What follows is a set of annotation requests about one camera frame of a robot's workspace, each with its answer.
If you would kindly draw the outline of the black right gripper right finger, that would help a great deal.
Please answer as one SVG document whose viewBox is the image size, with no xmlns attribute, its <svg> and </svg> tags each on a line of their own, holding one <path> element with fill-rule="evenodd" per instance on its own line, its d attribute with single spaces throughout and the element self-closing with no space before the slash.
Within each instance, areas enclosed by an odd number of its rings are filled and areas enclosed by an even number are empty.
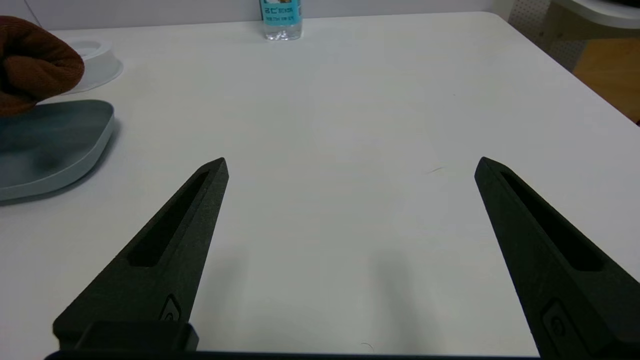
<svg viewBox="0 0 640 360">
<path fill-rule="evenodd" d="M 540 357 L 637 360 L 639 282 L 504 164 L 474 179 Z"/>
</svg>

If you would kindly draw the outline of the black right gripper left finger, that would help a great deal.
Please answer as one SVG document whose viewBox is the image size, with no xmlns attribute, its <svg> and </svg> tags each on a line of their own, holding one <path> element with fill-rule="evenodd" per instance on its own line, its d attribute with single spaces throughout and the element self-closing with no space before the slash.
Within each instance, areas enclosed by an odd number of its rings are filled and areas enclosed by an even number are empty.
<svg viewBox="0 0 640 360">
<path fill-rule="evenodd" d="M 229 180 L 207 162 L 55 319 L 62 351 L 194 351 L 190 325 Z"/>
</svg>

